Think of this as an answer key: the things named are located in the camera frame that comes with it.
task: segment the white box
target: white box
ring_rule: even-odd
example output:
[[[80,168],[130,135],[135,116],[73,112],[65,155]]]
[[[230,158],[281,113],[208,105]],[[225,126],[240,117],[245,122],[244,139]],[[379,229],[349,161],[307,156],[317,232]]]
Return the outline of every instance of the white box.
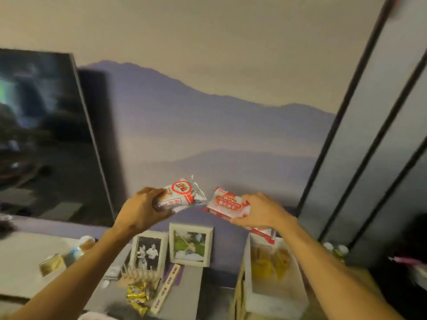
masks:
[[[274,282],[265,280],[255,283],[252,278],[251,245],[264,244],[277,248],[285,248],[291,255],[290,266],[282,280]],[[250,233],[246,241],[243,255],[245,263],[245,295],[246,311],[266,317],[298,320],[309,305],[307,293],[295,256],[282,238],[276,238],[269,244],[264,238]]]

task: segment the picture frame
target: picture frame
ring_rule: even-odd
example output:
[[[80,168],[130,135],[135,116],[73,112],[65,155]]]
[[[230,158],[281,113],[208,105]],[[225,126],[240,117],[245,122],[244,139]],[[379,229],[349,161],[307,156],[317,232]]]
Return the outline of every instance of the picture frame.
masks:
[[[168,236],[167,232],[147,230],[133,237],[129,265],[163,277]]]
[[[214,227],[169,224],[170,261],[176,264],[209,267]]]

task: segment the television screen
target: television screen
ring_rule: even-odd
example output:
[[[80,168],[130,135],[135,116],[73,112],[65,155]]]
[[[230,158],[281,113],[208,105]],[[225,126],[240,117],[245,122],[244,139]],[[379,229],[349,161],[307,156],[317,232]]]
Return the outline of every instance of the television screen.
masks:
[[[0,212],[113,223],[71,54],[0,49]]]

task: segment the red and white snack package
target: red and white snack package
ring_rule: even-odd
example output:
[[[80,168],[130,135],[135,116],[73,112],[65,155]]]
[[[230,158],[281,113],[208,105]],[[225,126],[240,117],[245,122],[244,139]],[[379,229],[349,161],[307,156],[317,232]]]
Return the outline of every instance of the red and white snack package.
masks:
[[[199,188],[199,185],[191,180],[181,178],[179,181],[165,187],[166,192],[157,199],[155,208],[163,210],[172,208],[174,212],[178,212],[189,205],[199,204],[207,201],[205,194]]]
[[[250,210],[251,205],[248,201],[219,187],[215,189],[213,199],[206,206],[207,212],[211,212],[225,220],[235,217],[247,217]],[[269,243],[274,244],[276,238],[276,231],[274,229],[246,228],[264,237]]]

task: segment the black stripe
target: black stripe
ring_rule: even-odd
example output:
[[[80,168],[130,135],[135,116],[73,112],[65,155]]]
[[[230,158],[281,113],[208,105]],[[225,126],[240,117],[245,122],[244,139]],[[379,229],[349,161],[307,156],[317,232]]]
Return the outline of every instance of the black stripe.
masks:
[[[328,132],[328,135],[326,137],[326,140],[323,144],[322,150],[320,151],[320,154],[317,158],[317,161],[313,167],[313,171],[311,172],[310,178],[308,179],[307,185],[304,189],[304,192],[302,193],[301,199],[298,203],[298,212],[297,216],[301,214],[302,207],[304,206],[304,203],[308,197],[308,193],[310,192],[313,183],[317,177],[317,174],[320,170],[320,166],[323,164],[324,158],[326,157],[326,154],[329,150],[329,147],[332,143],[332,140],[334,139],[334,136],[336,134],[336,131],[338,130],[338,127],[341,123],[342,118],[344,117],[345,112],[347,111],[348,105],[350,104],[350,100],[354,95],[354,92],[357,88],[357,85],[360,82],[360,79],[362,78],[362,74],[366,69],[366,66],[368,64],[369,59],[371,58],[372,52],[374,51],[375,45],[377,44],[377,41],[381,35],[381,32],[387,22],[387,19],[390,16],[390,13],[392,12],[392,9],[394,7],[396,0],[386,0],[384,3],[380,15],[378,16],[377,22],[374,26],[374,29],[371,32],[371,36],[368,39],[368,42],[366,44],[365,50],[363,51],[362,57],[359,60],[359,63],[357,64],[357,68],[354,72],[353,78],[350,81],[350,84],[348,85],[347,92],[345,93],[344,99],[341,103],[341,106],[335,116],[334,122],[332,123],[332,126]]]
[[[398,186],[402,183],[402,181],[405,179],[405,177],[408,175],[408,173],[411,171],[411,169],[415,166],[417,161],[421,158],[421,156],[424,154],[424,152],[427,149],[427,136],[422,141],[421,145],[418,147],[418,149],[412,154],[409,161],[406,163],[405,167],[401,170],[399,175],[396,177],[394,182],[390,185],[390,187],[387,189],[386,193],[382,197],[382,199],[377,203],[375,208],[372,210],[369,217],[365,220],[363,225],[360,227],[357,234],[354,236],[353,240],[348,245],[348,248],[351,249],[354,247],[356,242],[360,239],[361,236],[365,233],[368,226],[372,223],[372,221],[377,216],[378,212],[382,209],[384,204],[388,201],[388,199],[392,196],[392,194],[396,191]]]
[[[372,156],[375,154],[377,148],[381,144],[381,141],[384,139],[384,136],[386,135],[390,126],[392,125],[393,121],[397,117],[401,108],[405,104],[405,101],[408,99],[409,94],[411,93],[411,91],[414,88],[415,84],[417,83],[419,77],[423,73],[423,71],[426,67],[426,64],[427,64],[427,49],[426,49],[423,57],[421,58],[421,60],[417,64],[417,66],[415,67],[414,71],[412,72],[412,75],[409,77],[409,80],[406,82],[405,87],[401,91],[401,93],[400,93],[399,97],[397,98],[395,104],[393,105],[392,109],[390,110],[390,113],[387,116],[387,119],[384,121],[383,125],[381,126],[380,130],[378,131],[375,139],[373,140],[371,146],[369,147],[368,151],[366,152],[366,155],[363,158],[362,162],[360,163],[359,167],[357,168],[355,174],[351,178],[351,181],[348,184],[347,188],[345,189],[344,194],[342,195],[341,199],[339,200],[336,208],[334,209],[334,212],[329,217],[328,222],[324,226],[324,229],[318,238],[318,240],[320,242],[324,239],[324,237],[328,233],[330,226],[333,224],[333,222],[337,218],[339,212],[341,211],[342,207],[344,206],[345,202],[347,201],[348,197],[350,196],[351,191],[356,186],[357,181],[359,180],[360,176],[363,174],[363,171],[365,170],[365,168],[368,165],[369,161],[371,160]]]

